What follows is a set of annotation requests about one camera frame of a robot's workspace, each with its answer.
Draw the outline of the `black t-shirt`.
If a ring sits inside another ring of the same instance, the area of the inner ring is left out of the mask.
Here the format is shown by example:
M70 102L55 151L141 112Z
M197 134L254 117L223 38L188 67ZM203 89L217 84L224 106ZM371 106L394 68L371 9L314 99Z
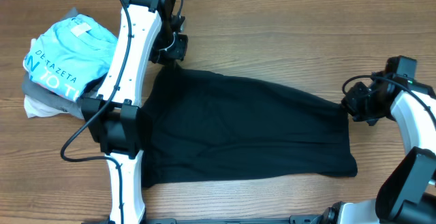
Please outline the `black t-shirt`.
M287 86L164 67L143 110L153 121L142 160L147 188L358 173L347 112L337 103Z

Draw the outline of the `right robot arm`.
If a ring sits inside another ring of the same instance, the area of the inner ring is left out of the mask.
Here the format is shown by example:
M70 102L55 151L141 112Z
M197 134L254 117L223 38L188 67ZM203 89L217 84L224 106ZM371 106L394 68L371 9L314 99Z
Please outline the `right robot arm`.
M377 197L360 203L337 202L314 223L434 224L435 196L426 192L435 184L435 92L415 79L417 61L397 56L384 70L361 76L344 92L341 103L356 122L374 125L386 117L397 123L405 158L381 186Z

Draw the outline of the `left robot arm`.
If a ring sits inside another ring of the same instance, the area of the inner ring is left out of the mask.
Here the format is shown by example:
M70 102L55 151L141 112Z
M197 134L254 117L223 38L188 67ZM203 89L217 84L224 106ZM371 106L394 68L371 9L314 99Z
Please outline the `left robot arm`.
M171 65L185 58L183 0L120 0L120 31L110 69L94 98L82 103L85 127L110 171L108 223L145 223L141 167L152 122L141 110L148 63Z

